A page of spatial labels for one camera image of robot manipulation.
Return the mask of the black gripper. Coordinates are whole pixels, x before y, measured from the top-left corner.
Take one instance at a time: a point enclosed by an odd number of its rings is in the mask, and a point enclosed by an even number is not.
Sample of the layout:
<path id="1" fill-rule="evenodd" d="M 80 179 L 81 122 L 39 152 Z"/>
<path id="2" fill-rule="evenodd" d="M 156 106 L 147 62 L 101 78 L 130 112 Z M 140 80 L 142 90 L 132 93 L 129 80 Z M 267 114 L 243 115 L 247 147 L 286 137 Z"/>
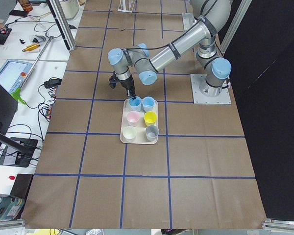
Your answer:
<path id="1" fill-rule="evenodd" d="M 129 76 L 126 80 L 121 80 L 121 85 L 127 90 L 127 97 L 131 100 L 135 100 L 135 85 L 132 75 Z"/>

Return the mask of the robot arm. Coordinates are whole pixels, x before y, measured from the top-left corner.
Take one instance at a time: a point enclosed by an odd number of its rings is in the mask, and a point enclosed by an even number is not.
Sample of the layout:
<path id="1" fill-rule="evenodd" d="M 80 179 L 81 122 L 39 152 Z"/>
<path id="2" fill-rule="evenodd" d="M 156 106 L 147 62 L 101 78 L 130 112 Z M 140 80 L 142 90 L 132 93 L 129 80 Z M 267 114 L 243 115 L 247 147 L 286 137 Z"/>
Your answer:
<path id="1" fill-rule="evenodd" d="M 120 83 L 126 95 L 135 98 L 135 85 L 130 67 L 133 67 L 144 85 L 157 80 L 157 74 L 183 54 L 197 46 L 196 59 L 207 75 L 200 84 L 200 92 L 207 97 L 216 97 L 225 88 L 223 83 L 229 78 L 231 64 L 217 55 L 216 35 L 224 27 L 231 13 L 230 0 L 192 0 L 195 24 L 172 42 L 159 47 L 159 53 L 149 57 L 151 50 L 146 44 L 134 47 L 114 48 L 108 52 L 108 60 L 113 67 L 109 86 L 113 89 Z"/>

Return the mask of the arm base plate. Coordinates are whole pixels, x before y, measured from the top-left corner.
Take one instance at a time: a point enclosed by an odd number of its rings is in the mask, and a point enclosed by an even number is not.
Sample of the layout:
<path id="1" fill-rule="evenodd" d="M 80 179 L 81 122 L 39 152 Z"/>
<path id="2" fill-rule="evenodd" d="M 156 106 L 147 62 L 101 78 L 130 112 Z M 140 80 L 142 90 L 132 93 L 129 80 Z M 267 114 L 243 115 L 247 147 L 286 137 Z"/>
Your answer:
<path id="1" fill-rule="evenodd" d="M 193 13 L 182 13 L 182 20 L 184 31 L 189 30 L 196 23 Z"/>
<path id="2" fill-rule="evenodd" d="M 231 105 L 231 99 L 226 82 L 218 88 L 206 83 L 205 74 L 191 74 L 191 86 L 194 104 L 202 105 Z"/>

